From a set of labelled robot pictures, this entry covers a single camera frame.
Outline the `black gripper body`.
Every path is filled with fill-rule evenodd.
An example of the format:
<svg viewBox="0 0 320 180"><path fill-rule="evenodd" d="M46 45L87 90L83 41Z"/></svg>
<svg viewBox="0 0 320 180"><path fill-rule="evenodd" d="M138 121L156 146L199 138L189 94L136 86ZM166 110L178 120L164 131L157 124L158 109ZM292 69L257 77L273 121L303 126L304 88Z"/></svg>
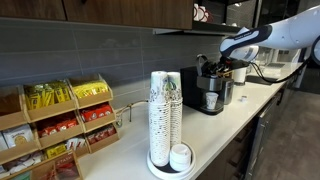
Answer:
<svg viewBox="0 0 320 180"><path fill-rule="evenodd" d="M240 69L244 67L248 67L249 63L247 61L243 60L236 60L233 58L228 58L222 56L220 58L220 61L218 63L218 70L219 71L229 71L229 70L235 70Z"/></svg>

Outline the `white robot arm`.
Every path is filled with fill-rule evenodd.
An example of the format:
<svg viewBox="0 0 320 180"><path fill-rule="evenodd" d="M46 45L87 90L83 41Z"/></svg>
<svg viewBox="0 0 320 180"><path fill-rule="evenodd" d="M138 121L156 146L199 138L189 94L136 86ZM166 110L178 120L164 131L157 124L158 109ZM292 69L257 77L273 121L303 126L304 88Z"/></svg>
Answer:
<svg viewBox="0 0 320 180"><path fill-rule="evenodd" d="M219 47L221 61L252 61L260 47L279 50L310 49L310 56L320 63L320 6L314 6L287 19L248 29L225 38Z"/></svg>

